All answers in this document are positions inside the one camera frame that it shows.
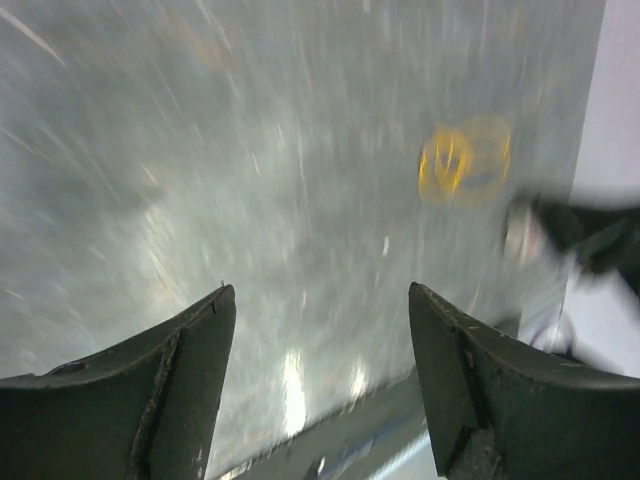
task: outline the scratched metal surface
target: scratched metal surface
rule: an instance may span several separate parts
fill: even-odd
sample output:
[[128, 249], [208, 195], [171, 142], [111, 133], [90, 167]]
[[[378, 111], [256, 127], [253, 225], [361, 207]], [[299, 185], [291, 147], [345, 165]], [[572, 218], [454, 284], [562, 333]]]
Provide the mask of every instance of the scratched metal surface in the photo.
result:
[[[233, 283], [208, 475], [413, 363], [409, 282], [491, 321], [509, 195], [570, 183], [599, 0], [0, 0], [0, 375]], [[438, 123], [513, 129], [489, 204], [421, 203]]]

